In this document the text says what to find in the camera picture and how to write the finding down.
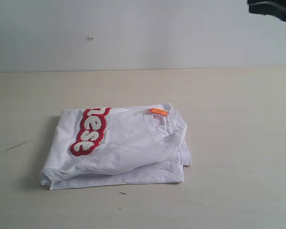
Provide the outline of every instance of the red logo patch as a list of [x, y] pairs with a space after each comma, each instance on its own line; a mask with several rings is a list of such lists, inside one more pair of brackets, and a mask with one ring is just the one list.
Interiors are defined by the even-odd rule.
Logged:
[[105, 116], [109, 110], [110, 108], [94, 108], [84, 111], [76, 142], [70, 146], [74, 156], [88, 155], [100, 144], [104, 138]]

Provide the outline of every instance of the orange hang tag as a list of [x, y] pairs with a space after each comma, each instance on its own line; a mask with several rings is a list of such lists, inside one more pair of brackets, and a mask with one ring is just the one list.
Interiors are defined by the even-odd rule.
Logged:
[[154, 114], [163, 115], [165, 117], [167, 116], [167, 111], [159, 109], [159, 108], [151, 108], [149, 109], [149, 111]]

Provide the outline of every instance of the scratch on table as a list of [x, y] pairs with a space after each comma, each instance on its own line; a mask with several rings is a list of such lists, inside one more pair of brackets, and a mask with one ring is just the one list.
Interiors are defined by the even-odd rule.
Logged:
[[30, 140], [30, 141], [27, 141], [27, 142], [22, 142], [22, 143], [20, 143], [19, 145], [16, 145], [16, 146], [13, 146], [13, 147], [11, 147], [11, 148], [6, 149], [5, 152], [6, 152], [6, 151], [9, 151], [9, 150], [11, 150], [11, 149], [13, 149], [13, 148], [19, 147], [19, 146], [21, 146], [21, 145], [27, 144], [27, 143], [29, 143], [29, 142], [32, 142], [32, 141], [33, 141], [33, 140]]

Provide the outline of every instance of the white wall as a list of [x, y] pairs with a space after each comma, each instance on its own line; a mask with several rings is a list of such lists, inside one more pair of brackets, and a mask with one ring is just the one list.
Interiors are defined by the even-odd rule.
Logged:
[[253, 65], [286, 65], [286, 23], [246, 0], [0, 0], [0, 72]]

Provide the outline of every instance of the clothing tag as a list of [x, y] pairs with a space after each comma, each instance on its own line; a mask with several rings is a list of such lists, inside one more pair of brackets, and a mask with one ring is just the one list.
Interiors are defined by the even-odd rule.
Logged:
[[149, 109], [150, 112], [154, 113], [154, 114], [159, 114], [159, 115], [163, 115], [163, 116], [167, 116], [167, 111], [159, 109], [159, 108], [151, 108]]

